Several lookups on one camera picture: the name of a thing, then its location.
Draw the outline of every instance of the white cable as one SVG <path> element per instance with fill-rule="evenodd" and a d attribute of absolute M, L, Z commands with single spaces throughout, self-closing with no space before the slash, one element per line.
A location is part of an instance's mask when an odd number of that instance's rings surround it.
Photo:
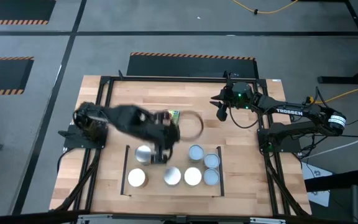
<path fill-rule="evenodd" d="M 333 148 L 333 149 L 329 149 L 329 150 L 324 151 L 324 152 L 319 152 L 319 153 L 313 154 L 313 155 L 311 155 L 311 156 L 305 157 L 304 159 L 309 159 L 309 158 L 312 158 L 312 157 L 314 157 L 314 156 L 322 155 L 322 154 L 327 153 L 327 152 L 332 152 L 333 150 L 336 150 L 336 149 L 342 149 L 343 147 L 351 146 L 351 145 L 356 144 L 356 143 L 358 143 L 358 140 L 357 140 L 357 141 L 354 141 L 354 142 L 352 142 L 352 143 L 343 145 L 343 146 L 338 146 L 338 147 L 335 147 L 335 148 Z"/>

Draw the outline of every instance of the gray floor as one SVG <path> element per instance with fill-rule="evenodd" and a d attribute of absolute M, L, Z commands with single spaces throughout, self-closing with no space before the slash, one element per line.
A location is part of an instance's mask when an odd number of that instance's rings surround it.
<path fill-rule="evenodd" d="M 261 11 L 288 1 L 243 0 Z M 353 1 L 358 13 L 358 1 Z M 0 26 L 0 30 L 71 30 L 80 0 L 58 1 L 47 26 Z M 88 1 L 80 31 L 106 30 L 244 30 L 355 31 L 341 3 L 299 2 L 286 11 L 254 16 L 232 1 Z M 35 63 L 23 95 L 0 96 L 0 215 L 10 212 L 19 180 L 62 61 L 68 37 L 0 37 L 0 57 L 34 56 Z M 83 75 L 117 75 L 126 71 L 131 52 L 255 57 L 261 78 L 281 79 L 288 101 L 302 101 L 319 86 L 326 99 L 358 85 L 320 85 L 320 75 L 351 76 L 358 72 L 358 37 L 218 37 L 218 36 L 99 36 L 77 37 L 52 113 L 23 212 L 45 212 L 56 178 L 63 138 L 58 130 L 71 120 Z M 358 93 L 330 103 L 348 121 L 358 119 Z M 358 134 L 358 123 L 344 134 Z M 316 151 L 351 142 L 331 138 Z M 301 140 L 303 145 L 310 139 Z M 358 144 L 310 159 L 333 172 L 358 169 Z"/>

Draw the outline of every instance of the yellow and black tape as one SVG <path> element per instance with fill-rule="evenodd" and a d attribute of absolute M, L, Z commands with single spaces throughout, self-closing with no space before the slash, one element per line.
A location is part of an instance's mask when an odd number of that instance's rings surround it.
<path fill-rule="evenodd" d="M 34 60 L 34 57 L 0 57 L 0 60 Z"/>
<path fill-rule="evenodd" d="M 132 52 L 131 56 L 132 55 L 160 56 L 160 57 L 194 57 L 194 58 L 220 58 L 220 59 L 236 59 L 236 60 L 255 60 L 255 58 L 253 58 L 253 57 L 240 57 L 240 56 L 166 54 L 166 53 L 148 53 L 148 52 Z"/>
<path fill-rule="evenodd" d="M 0 90 L 0 95 L 20 95 L 24 90 Z"/>
<path fill-rule="evenodd" d="M 0 20 L 0 25 L 47 25 L 44 20 Z"/>

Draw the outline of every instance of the silver can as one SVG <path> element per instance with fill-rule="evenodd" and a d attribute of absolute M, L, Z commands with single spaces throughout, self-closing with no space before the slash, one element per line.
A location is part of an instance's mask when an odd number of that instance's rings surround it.
<path fill-rule="evenodd" d="M 142 169 L 133 169 L 128 174 L 128 183 L 133 187 L 142 188 L 147 185 L 148 181 L 149 179 Z"/>
<path fill-rule="evenodd" d="M 189 148 L 189 159 L 191 162 L 198 162 L 204 157 L 204 149 L 199 145 L 192 145 Z"/>
<path fill-rule="evenodd" d="M 197 186 L 202 178 L 200 170 L 195 167 L 190 167 L 185 172 L 185 183 L 191 187 Z"/>
<path fill-rule="evenodd" d="M 152 159 L 152 150 L 150 147 L 143 145 L 135 149 L 135 158 L 142 165 L 150 165 Z"/>
<path fill-rule="evenodd" d="M 204 164 L 207 168 L 215 169 L 219 166 L 220 163 L 221 163 L 221 159 L 215 153 L 208 153 L 204 157 Z"/>
<path fill-rule="evenodd" d="M 206 185 L 214 186 L 219 183 L 219 173 L 215 169 L 208 169 L 204 172 Z"/>
<path fill-rule="evenodd" d="M 168 186 L 174 187 L 178 185 L 180 179 L 181 173 L 177 167 L 169 167 L 165 170 L 164 181 Z"/>

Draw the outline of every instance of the white label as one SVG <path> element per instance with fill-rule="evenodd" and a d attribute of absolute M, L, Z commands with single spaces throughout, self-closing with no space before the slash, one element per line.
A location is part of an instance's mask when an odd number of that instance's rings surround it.
<path fill-rule="evenodd" d="M 346 123 L 346 120 L 345 120 L 343 117 L 341 117 L 341 116 L 332 115 L 331 118 L 332 118 L 332 119 L 338 119 L 338 120 L 343 121 L 343 123 Z"/>
<path fill-rule="evenodd" d="M 320 169 L 312 165 L 308 165 L 302 162 L 302 173 L 305 180 L 315 177 L 326 177 L 332 175 L 333 173 Z M 308 192 L 309 200 L 317 203 L 319 205 L 328 207 L 329 205 L 329 192 L 320 191 L 320 192 Z"/>
<path fill-rule="evenodd" d="M 342 126 L 345 126 L 345 122 L 343 122 L 343 121 L 341 121 L 341 120 L 338 120 L 338 119 L 332 119 L 332 118 L 330 118 L 330 119 L 328 119 L 328 122 L 335 122 L 335 123 L 338 123 L 338 124 L 340 124 L 340 125 L 342 125 Z"/>

